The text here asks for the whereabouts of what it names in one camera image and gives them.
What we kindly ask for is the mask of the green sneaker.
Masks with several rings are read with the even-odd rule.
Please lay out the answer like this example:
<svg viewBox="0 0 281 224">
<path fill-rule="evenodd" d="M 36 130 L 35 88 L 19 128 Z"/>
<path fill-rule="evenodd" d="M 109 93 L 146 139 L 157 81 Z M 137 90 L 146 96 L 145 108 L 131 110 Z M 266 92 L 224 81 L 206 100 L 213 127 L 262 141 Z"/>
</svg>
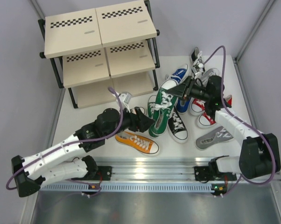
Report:
<svg viewBox="0 0 281 224">
<path fill-rule="evenodd" d="M 148 112 L 149 118 L 157 121 L 157 117 L 159 115 L 159 110 L 156 109 L 155 102 L 156 102 L 156 95 L 150 96 L 148 99 L 148 103 L 147 103 L 147 112 Z"/>
<path fill-rule="evenodd" d="M 157 121 L 149 128 L 149 135 L 153 138 L 157 138 L 162 135 L 168 124 L 168 119 L 173 111 L 174 105 L 177 101 L 177 97 L 168 94 L 168 90 L 177 86 L 177 82 L 172 79 L 164 81 L 160 86 L 156 95 L 155 107 L 159 110 Z"/>
</svg>

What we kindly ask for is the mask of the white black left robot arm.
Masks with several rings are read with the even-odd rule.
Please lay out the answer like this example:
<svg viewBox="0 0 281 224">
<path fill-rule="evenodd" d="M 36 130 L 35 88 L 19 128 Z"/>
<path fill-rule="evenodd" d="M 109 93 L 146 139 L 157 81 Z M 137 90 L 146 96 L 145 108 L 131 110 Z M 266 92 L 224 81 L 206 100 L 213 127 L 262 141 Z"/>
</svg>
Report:
<svg viewBox="0 0 281 224">
<path fill-rule="evenodd" d="M 154 122 L 139 107 L 120 112 L 108 108 L 94 122 L 82 126 L 62 142 L 32 156 L 15 156 L 11 164 L 19 197 L 30 196 L 63 180 L 93 180 L 98 167 L 88 152 L 103 146 L 106 139 L 126 129 L 143 133 Z"/>
</svg>

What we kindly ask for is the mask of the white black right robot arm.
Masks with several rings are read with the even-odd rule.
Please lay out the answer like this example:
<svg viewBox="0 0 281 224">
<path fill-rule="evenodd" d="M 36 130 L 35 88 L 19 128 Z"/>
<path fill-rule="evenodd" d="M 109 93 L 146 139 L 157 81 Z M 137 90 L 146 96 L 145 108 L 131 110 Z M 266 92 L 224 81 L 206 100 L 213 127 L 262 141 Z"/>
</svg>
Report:
<svg viewBox="0 0 281 224">
<path fill-rule="evenodd" d="M 224 82 L 220 76 L 211 76 L 206 86 L 199 86 L 195 79 L 186 80 L 166 92 L 181 100 L 197 98 L 205 102 L 205 112 L 220 124 L 241 147 L 238 156 L 221 156 L 209 163 L 211 178 L 220 180 L 226 173 L 239 174 L 248 183 L 255 178 L 268 175 L 258 185 L 270 183 L 281 169 L 277 137 L 264 134 L 238 117 L 232 106 L 223 97 Z"/>
</svg>

